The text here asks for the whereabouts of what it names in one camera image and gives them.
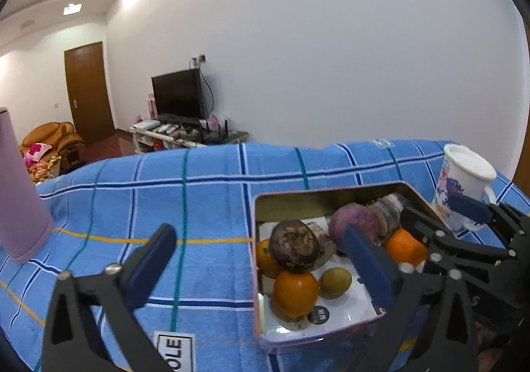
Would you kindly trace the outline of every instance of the orange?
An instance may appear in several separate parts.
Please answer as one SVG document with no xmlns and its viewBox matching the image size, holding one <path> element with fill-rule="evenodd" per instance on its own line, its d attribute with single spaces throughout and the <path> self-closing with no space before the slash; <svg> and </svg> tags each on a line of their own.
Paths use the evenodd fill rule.
<svg viewBox="0 0 530 372">
<path fill-rule="evenodd" d="M 427 258 L 427 248 L 418 242 L 404 228 L 398 228 L 385 244 L 388 252 L 396 263 L 411 263 L 414 267 Z"/>
<path fill-rule="evenodd" d="M 275 278 L 283 272 L 282 267 L 270 255 L 268 239 L 262 240 L 256 245 L 256 260 L 258 261 L 258 269 L 266 277 Z"/>
<path fill-rule="evenodd" d="M 319 283 L 311 273 L 284 270 L 276 277 L 274 297 L 289 318 L 307 315 L 319 297 Z"/>
</svg>

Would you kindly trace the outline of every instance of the black tv screen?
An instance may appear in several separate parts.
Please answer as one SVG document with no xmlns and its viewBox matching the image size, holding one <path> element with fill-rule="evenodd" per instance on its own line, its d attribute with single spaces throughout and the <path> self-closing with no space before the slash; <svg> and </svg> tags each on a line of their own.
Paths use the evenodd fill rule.
<svg viewBox="0 0 530 372">
<path fill-rule="evenodd" d="M 206 118 L 198 69 L 176 71 L 151 80 L 158 115 Z"/>
</svg>

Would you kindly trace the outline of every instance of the white mug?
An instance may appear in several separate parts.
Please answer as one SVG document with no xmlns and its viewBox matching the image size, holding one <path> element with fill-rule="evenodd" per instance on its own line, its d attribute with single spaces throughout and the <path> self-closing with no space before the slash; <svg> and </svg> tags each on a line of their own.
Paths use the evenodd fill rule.
<svg viewBox="0 0 530 372">
<path fill-rule="evenodd" d="M 444 154 L 442 170 L 431 205 L 455 235 L 464 230 L 477 232 L 485 225 L 476 224 L 449 209 L 447 193 L 449 191 L 461 193 L 480 201 L 487 196 L 491 203 L 496 203 L 497 198 L 490 183 L 497 178 L 497 172 L 484 158 L 463 145 L 448 143 L 444 146 Z"/>
</svg>

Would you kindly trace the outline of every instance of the pink tumbler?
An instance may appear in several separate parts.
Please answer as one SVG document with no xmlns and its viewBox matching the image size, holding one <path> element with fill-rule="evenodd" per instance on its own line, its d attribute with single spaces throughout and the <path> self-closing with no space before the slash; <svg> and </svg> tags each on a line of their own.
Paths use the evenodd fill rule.
<svg viewBox="0 0 530 372">
<path fill-rule="evenodd" d="M 0 107 L 0 245 L 15 263 L 25 263 L 39 252 L 52 227 L 20 155 L 9 112 Z"/>
</svg>

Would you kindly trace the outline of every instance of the black cable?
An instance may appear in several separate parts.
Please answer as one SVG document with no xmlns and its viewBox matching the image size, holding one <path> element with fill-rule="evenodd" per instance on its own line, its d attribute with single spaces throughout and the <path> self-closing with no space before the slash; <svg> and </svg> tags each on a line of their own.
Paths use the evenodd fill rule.
<svg viewBox="0 0 530 372">
<path fill-rule="evenodd" d="M 214 107 L 215 107 L 214 92 L 211 90 L 210 85 L 209 85 L 208 81 L 206 80 L 206 77 L 204 77 L 204 75 L 202 74 L 202 71 L 201 71 L 200 67 L 199 67 L 199 73 L 202 76 L 202 79 L 204 79 L 204 82 L 206 83 L 206 86 L 208 87 L 208 89 L 210 90 L 210 93 L 211 93 L 211 111 L 210 111 L 210 114 L 211 114 L 211 113 L 213 113 Z"/>
</svg>

